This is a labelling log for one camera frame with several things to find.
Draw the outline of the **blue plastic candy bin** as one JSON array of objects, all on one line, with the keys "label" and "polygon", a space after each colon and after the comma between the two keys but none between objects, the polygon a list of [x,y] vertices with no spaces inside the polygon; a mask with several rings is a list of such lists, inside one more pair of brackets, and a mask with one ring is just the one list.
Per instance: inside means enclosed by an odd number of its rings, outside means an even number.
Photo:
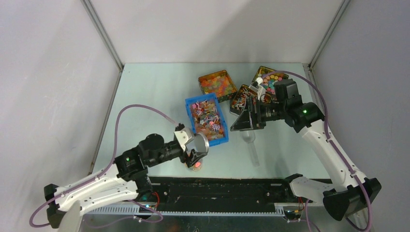
[{"label": "blue plastic candy bin", "polygon": [[208,139],[210,146],[229,141],[228,127],[215,93],[185,99],[192,130]]}]

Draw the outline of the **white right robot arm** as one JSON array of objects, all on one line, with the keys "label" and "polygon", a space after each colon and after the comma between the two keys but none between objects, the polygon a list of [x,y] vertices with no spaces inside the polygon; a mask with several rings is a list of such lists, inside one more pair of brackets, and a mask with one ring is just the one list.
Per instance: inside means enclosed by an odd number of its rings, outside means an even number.
[{"label": "white right robot arm", "polygon": [[332,184],[293,174],[284,179],[282,198],[294,202],[299,197],[322,203],[335,220],[347,219],[354,213],[369,208],[381,184],[368,178],[350,160],[337,140],[331,135],[327,117],[313,102],[302,102],[297,83],[285,79],[274,83],[276,101],[264,103],[249,97],[230,131],[262,130],[267,122],[284,120],[316,153]]}]

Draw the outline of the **clear plastic jar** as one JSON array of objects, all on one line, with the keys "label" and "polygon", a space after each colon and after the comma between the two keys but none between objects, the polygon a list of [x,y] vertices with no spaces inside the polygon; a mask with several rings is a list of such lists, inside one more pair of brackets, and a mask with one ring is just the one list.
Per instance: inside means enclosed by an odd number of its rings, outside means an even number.
[{"label": "clear plastic jar", "polygon": [[186,165],[187,169],[190,170],[190,171],[192,171],[192,172],[197,172],[197,171],[199,171],[199,170],[202,168],[202,166],[203,166],[203,160],[202,160],[202,159],[199,160],[198,162],[194,163],[191,167],[188,167],[188,166]]}]

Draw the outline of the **clear plastic scoop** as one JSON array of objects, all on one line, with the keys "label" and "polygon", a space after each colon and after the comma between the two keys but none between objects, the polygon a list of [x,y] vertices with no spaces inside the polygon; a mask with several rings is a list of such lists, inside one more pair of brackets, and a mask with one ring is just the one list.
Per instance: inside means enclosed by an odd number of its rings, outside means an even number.
[{"label": "clear plastic scoop", "polygon": [[249,151],[249,156],[250,156],[250,160],[252,162],[252,165],[254,167],[259,167],[260,162],[259,162],[259,158],[258,158],[258,155],[257,155],[256,147],[255,147],[255,144],[254,144],[254,141],[256,139],[256,135],[255,135],[254,131],[246,130],[246,131],[242,131],[240,134],[241,134],[241,137],[242,137],[243,141],[247,144],[248,151]]}]

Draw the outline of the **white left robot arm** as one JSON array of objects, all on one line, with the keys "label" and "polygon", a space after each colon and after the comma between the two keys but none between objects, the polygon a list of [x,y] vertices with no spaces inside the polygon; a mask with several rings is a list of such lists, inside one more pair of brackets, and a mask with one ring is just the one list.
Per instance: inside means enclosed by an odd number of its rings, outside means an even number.
[{"label": "white left robot arm", "polygon": [[148,168],[175,158],[188,159],[186,145],[194,134],[184,130],[174,132],[168,143],[159,134],[150,134],[139,144],[116,157],[108,170],[100,170],[90,178],[83,178],[67,187],[49,184],[44,188],[49,201],[47,219],[53,229],[59,228],[63,217],[76,202],[83,215],[112,203],[141,200],[149,201],[153,187]]}]

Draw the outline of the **white jar lid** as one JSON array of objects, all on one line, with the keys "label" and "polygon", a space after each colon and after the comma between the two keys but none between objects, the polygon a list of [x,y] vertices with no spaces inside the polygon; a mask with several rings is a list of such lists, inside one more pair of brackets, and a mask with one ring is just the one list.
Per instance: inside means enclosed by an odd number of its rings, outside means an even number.
[{"label": "white jar lid", "polygon": [[207,137],[199,132],[195,135],[194,137],[194,145],[195,145],[195,150],[196,152],[199,153],[208,153],[209,152],[209,141]]}]

